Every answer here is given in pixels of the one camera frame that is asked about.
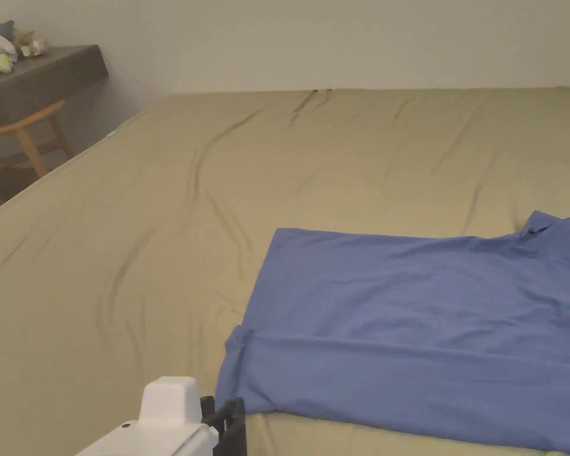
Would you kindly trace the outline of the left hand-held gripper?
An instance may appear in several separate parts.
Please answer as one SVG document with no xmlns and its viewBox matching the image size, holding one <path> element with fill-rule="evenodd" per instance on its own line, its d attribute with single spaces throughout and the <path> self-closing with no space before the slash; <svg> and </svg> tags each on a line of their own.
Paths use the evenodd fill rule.
<svg viewBox="0 0 570 456">
<path fill-rule="evenodd" d="M 93 442 L 80 455 L 245 455 L 245 403 L 216 407 L 208 397 L 202 422 L 198 381 L 162 376 L 143 391 L 140 414 Z"/>
</svg>

